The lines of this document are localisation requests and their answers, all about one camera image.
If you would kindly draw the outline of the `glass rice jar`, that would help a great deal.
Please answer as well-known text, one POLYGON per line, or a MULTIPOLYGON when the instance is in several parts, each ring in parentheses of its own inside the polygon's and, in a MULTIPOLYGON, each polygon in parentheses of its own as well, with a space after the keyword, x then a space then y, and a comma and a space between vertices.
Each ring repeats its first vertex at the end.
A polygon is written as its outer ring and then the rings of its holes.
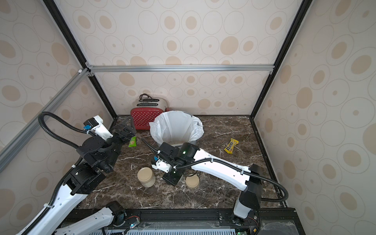
POLYGON ((123 140, 130 141, 137 133, 133 118, 131 116, 124 118, 123 121, 116 126, 115 132, 118 133, 123 140))
POLYGON ((150 169, 148 167, 141 168, 138 171, 137 177, 138 177, 138 180, 140 181, 140 183, 145 188, 152 187, 156 182, 156 178, 155 178, 155 175, 154 175, 152 169, 150 169))

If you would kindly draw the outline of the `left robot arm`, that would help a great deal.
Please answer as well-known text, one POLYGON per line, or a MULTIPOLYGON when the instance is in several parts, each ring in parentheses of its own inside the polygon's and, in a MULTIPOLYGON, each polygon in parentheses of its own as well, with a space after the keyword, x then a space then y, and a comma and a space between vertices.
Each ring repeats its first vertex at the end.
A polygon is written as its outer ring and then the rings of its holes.
POLYGON ((121 148, 130 143, 136 135, 133 118, 131 116, 126 117, 111 131, 103 125, 100 116, 86 120, 82 129, 68 124, 51 112, 41 112, 38 115, 38 122, 50 137, 73 147, 79 154, 79 159, 57 183, 50 201, 20 231, 20 234, 81 235, 109 225, 122 226, 126 221, 126 211, 118 202, 110 202, 93 215, 68 227, 59 228, 59 225, 70 212, 94 191, 107 174, 114 171, 121 148), (89 134, 90 137, 79 146, 54 133, 45 122, 46 116, 55 119, 75 132, 89 134))

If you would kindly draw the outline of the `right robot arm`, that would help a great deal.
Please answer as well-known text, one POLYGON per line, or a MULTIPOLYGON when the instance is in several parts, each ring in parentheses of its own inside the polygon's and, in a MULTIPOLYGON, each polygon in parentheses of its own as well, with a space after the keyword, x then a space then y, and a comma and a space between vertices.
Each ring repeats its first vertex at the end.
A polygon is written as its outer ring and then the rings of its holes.
POLYGON ((241 166, 215 157, 191 143, 183 143, 181 147, 162 143, 154 148, 144 138, 141 139, 154 153, 152 167, 164 172, 163 179, 176 186, 186 169, 191 168, 222 179, 240 190, 235 202, 233 215, 246 219, 251 211, 257 211, 262 201, 280 203, 288 199, 287 189, 269 178, 261 176, 256 164, 241 166), (268 182, 283 192, 280 198, 262 197, 262 183, 268 182))

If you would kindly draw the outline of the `green snack packet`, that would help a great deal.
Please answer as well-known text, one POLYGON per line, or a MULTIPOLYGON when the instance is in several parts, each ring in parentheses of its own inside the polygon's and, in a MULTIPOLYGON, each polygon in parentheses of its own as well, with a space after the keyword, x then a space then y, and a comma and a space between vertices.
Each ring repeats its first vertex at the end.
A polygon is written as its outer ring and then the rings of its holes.
POLYGON ((134 136, 131 138, 128 147, 136 147, 137 146, 137 137, 134 136))

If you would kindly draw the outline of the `red polka dot toaster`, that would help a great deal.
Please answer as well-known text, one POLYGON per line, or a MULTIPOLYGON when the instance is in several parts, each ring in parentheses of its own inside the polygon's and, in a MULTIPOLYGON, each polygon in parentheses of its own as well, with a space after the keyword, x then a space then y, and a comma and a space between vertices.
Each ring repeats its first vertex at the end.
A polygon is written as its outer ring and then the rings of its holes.
POLYGON ((135 106, 130 111, 137 130, 149 130, 150 122, 162 113, 169 111, 167 102, 162 98, 153 98, 148 94, 141 94, 134 102, 135 106))

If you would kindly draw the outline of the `white plastic bin liner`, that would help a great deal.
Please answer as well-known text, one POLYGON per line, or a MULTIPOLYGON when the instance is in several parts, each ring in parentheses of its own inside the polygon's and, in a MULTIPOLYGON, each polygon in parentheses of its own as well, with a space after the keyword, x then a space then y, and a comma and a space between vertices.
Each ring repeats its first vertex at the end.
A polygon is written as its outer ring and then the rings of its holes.
POLYGON ((168 111, 150 122, 150 135, 157 145, 197 141, 204 135, 202 121, 183 111, 168 111))

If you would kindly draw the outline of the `yellow snack packet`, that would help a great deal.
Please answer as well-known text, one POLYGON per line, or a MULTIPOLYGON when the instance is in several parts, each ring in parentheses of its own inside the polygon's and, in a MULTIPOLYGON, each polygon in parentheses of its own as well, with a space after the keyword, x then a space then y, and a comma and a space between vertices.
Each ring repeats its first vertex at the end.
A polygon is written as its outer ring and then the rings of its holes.
POLYGON ((227 152, 228 154, 233 154, 234 148, 237 144, 239 144, 239 141, 231 138, 230 142, 224 148, 225 152, 227 152))

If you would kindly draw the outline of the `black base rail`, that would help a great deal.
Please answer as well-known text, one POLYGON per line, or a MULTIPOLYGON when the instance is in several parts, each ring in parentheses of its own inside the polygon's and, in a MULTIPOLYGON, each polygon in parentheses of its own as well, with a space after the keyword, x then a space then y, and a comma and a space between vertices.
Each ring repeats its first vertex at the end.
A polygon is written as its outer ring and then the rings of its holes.
POLYGON ((124 209, 106 218, 99 210, 73 210, 56 235, 303 235, 295 209, 251 211, 245 219, 232 209, 124 209))

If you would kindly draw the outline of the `horizontal aluminium rail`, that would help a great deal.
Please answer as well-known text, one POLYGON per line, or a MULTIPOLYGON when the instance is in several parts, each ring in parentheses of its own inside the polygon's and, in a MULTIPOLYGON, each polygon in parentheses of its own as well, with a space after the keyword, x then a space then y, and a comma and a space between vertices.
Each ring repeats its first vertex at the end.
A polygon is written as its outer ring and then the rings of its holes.
POLYGON ((222 72, 222 71, 273 71, 272 64, 233 65, 137 65, 137 66, 95 66, 91 72, 222 72))

